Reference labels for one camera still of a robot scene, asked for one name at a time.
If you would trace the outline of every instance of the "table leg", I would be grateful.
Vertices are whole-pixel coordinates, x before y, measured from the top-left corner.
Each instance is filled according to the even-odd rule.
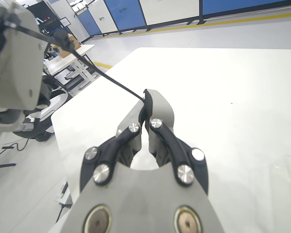
[[[78,60],[71,64],[71,66],[79,73],[79,75],[85,80],[85,83],[80,86],[80,89],[84,88],[87,84],[94,81],[94,77],[88,72],[84,65],[81,64]]]

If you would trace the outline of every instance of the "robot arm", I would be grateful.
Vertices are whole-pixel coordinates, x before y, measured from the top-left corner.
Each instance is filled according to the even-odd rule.
[[[39,31],[27,9],[0,7],[0,132],[31,130],[33,124],[23,124],[25,115],[48,107],[51,94],[41,82],[44,42],[7,23]]]
[[[157,170],[129,168],[143,122]],[[207,197],[205,156],[174,135],[173,123],[164,97],[145,90],[116,135],[85,152],[80,196],[61,232],[224,232]]]
[[[141,98],[75,50],[66,33],[55,39],[38,33],[34,16],[18,4],[0,7],[0,131],[24,127],[25,114],[49,106],[50,90],[41,84],[44,41],[71,52],[140,101],[120,123],[116,135],[84,155],[81,194],[62,233],[177,232],[223,233],[208,200],[208,170],[203,152],[173,133],[170,104],[155,90]],[[141,129],[159,169],[131,170],[141,149]]]

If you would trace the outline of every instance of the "black cable on floor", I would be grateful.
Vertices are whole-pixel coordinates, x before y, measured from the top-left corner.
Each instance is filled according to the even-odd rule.
[[[14,142],[13,144],[11,144],[11,145],[9,145],[9,146],[7,146],[7,147],[3,146],[3,147],[2,147],[3,151],[0,152],[0,155],[1,155],[4,151],[6,151],[6,150],[10,150],[10,149],[15,148],[14,145],[16,145],[16,149],[17,149],[17,151],[23,151],[24,148],[27,146],[28,141],[29,141],[29,139],[27,139],[27,141],[26,141],[26,143],[25,143],[25,145],[24,145],[24,147],[23,147],[22,149],[19,149],[19,148],[18,148],[18,142]]]
[[[59,221],[59,218],[60,218],[61,212],[63,211],[64,208],[65,208],[65,206],[64,206],[64,205],[61,205],[61,209],[60,209],[60,212],[59,212],[59,214],[58,214],[58,217],[57,217],[57,220],[56,220],[55,223],[57,223],[57,222]]]
[[[21,140],[23,140],[24,138],[21,138],[20,140],[18,140],[18,141],[12,141],[12,142],[9,142],[9,143],[5,143],[4,145],[7,145],[7,144],[11,144],[11,143],[15,143],[15,142],[19,142],[19,141],[21,141]]]
[[[28,141],[29,141],[29,139],[27,139],[25,146],[24,146],[21,150],[18,149],[18,145],[17,145],[17,147],[16,147],[17,151],[22,151],[22,150],[24,150],[24,148],[27,146]]]
[[[63,209],[65,208],[65,207],[67,207],[67,208],[71,208],[71,204],[60,204],[61,205],[61,209],[60,209],[60,212],[59,212],[59,214],[58,214],[58,217],[57,217],[57,220],[56,220],[56,222],[55,223],[57,223],[58,221],[59,221],[59,218],[60,218],[60,215],[61,215],[61,212],[63,211]]]

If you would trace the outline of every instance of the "silver screw cap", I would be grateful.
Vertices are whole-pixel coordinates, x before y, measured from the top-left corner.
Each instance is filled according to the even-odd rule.
[[[106,164],[100,164],[96,167],[93,173],[93,179],[96,183],[103,183],[110,174],[110,169]]]
[[[194,180],[194,172],[191,167],[186,164],[179,165],[177,170],[178,178],[185,184],[192,184]]]
[[[132,123],[132,125],[129,126],[129,130],[131,132],[137,132],[139,130],[139,125],[137,125],[136,123]]]
[[[96,157],[97,153],[98,153],[97,147],[91,147],[85,152],[84,157],[86,160],[92,160]]]
[[[153,128],[160,128],[162,126],[162,121],[158,118],[154,118],[151,120],[151,125]]]
[[[192,149],[192,156],[194,157],[194,159],[196,161],[203,161],[205,159],[205,154],[203,153],[203,151],[201,151],[198,148],[193,148]]]

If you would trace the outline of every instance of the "metal bolt head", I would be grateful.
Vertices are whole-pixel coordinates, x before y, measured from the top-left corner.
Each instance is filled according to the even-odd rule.
[[[137,132],[139,130],[139,125],[137,125],[136,123],[132,123],[132,125],[129,126],[129,130],[131,132]]]
[[[91,147],[85,152],[84,157],[86,160],[92,160],[96,157],[97,153],[98,153],[97,147]]]
[[[175,230],[177,233],[201,233],[202,227],[196,212],[188,206],[182,206],[175,213]]]
[[[190,185],[194,180],[194,172],[191,167],[186,164],[179,165],[177,175],[180,181],[184,184]]]
[[[180,213],[178,217],[178,227],[181,233],[197,233],[197,223],[189,212]]]
[[[106,164],[100,164],[93,173],[93,179],[96,183],[103,183],[109,177],[110,169]]]
[[[88,215],[85,222],[84,232],[105,233],[110,227],[110,221],[111,218],[107,208],[104,206],[98,206]]]
[[[162,126],[162,121],[158,118],[154,118],[151,120],[151,125],[153,128],[160,128]]]
[[[192,149],[192,156],[194,157],[196,161],[200,161],[200,162],[205,159],[205,154],[203,153],[203,151],[197,148]]]

